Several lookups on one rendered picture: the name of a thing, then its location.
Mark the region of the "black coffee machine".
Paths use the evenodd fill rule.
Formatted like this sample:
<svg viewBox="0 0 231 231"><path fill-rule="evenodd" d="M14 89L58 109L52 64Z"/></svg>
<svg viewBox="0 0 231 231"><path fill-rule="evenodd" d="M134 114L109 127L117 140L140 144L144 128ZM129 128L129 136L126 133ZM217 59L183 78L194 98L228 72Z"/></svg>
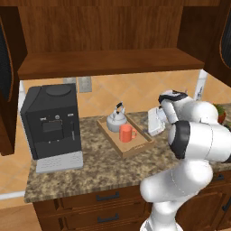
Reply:
<svg viewBox="0 0 231 231"><path fill-rule="evenodd" d="M75 84L29 88L21 118L37 173L83 167Z"/></svg>

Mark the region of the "green potted plant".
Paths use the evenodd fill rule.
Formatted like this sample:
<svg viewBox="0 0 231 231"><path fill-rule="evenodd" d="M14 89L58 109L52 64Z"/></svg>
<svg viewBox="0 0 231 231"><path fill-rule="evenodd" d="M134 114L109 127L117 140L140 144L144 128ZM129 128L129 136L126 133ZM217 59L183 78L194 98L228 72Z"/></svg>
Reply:
<svg viewBox="0 0 231 231"><path fill-rule="evenodd" d="M218 122L222 125L226 118L226 111L220 104L215 104L214 107L218 112Z"/></svg>

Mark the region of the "wooden cabinet door glass pane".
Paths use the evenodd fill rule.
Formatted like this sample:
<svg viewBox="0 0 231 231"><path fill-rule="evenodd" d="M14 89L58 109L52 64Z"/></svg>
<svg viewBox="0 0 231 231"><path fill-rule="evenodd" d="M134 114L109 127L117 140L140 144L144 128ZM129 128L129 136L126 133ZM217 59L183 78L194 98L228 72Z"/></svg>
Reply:
<svg viewBox="0 0 231 231"><path fill-rule="evenodd" d="M27 49L16 6L0 6L0 154L14 153L21 67Z"/></svg>
<svg viewBox="0 0 231 231"><path fill-rule="evenodd" d="M204 70L231 87L231 0L221 0Z"/></svg>

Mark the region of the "wooden base cabinet door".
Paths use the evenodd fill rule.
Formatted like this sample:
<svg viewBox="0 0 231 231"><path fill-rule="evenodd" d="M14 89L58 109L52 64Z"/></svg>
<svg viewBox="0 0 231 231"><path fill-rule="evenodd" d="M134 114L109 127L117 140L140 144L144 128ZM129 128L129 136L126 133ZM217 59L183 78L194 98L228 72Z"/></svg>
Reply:
<svg viewBox="0 0 231 231"><path fill-rule="evenodd" d="M176 220L183 231L215 231L231 197L231 183L207 187L185 202Z"/></svg>

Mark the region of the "orange mug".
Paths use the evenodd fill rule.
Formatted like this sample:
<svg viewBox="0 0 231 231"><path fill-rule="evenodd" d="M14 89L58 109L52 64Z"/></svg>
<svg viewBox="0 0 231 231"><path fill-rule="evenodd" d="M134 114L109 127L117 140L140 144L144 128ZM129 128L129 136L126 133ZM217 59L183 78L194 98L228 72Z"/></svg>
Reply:
<svg viewBox="0 0 231 231"><path fill-rule="evenodd" d="M129 143L137 136L137 131L129 124L119 127L119 140L122 143Z"/></svg>

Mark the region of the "wooden wall cabinet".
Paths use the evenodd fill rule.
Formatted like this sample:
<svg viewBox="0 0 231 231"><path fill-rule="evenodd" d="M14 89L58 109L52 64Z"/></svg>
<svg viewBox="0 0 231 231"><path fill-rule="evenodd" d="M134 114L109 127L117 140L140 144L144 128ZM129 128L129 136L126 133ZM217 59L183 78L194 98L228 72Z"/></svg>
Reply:
<svg viewBox="0 0 231 231"><path fill-rule="evenodd" d="M20 79L201 69L221 0L25 0Z"/></svg>

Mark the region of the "wooden drawer front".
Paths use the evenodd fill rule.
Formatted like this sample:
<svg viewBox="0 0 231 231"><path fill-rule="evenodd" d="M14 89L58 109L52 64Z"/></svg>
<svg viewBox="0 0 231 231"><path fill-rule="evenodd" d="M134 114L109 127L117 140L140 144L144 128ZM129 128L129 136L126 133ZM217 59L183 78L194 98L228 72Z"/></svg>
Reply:
<svg viewBox="0 0 231 231"><path fill-rule="evenodd" d="M116 191L119 191L120 197L118 199L110 199L104 201L97 201L96 195L100 197L114 195ZM128 200L143 200L140 194L139 186L131 186L120 189L110 189L98 192L92 192L88 194L82 194L72 197L62 198L60 200L60 204L63 208L81 208L86 206L95 206L95 205L103 205L109 202L127 202Z"/></svg>
<svg viewBox="0 0 231 231"><path fill-rule="evenodd" d="M117 221L98 224L97 217L113 217L115 213L119 214L119 219ZM65 217L65 221L68 229L84 229L88 226L107 225L113 222L117 223L120 221L126 221L129 218L146 216L148 213L149 211L144 208L143 204L133 204L124 207L101 209L88 213L74 214L70 217Z"/></svg>

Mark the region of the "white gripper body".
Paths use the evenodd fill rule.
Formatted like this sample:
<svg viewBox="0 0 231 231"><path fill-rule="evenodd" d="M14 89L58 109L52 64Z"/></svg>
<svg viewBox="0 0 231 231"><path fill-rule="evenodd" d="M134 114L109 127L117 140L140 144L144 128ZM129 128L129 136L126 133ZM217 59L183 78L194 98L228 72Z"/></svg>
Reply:
<svg viewBox="0 0 231 231"><path fill-rule="evenodd" d="M155 136L165 129L165 114L159 107L152 108L148 111L148 133Z"/></svg>

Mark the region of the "wooden tray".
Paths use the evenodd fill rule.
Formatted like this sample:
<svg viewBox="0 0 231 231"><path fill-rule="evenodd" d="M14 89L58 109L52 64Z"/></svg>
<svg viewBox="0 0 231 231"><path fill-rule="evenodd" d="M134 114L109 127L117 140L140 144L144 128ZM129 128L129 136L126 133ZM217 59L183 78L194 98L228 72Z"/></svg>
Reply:
<svg viewBox="0 0 231 231"><path fill-rule="evenodd" d="M131 157L137 153L153 148L154 140L152 137L145 133L129 115L126 115L126 118L128 124L137 131L137 136L129 143L122 143L119 140L119 133L113 133L108 130L105 116L97 120L97 126L118 154L123 158Z"/></svg>

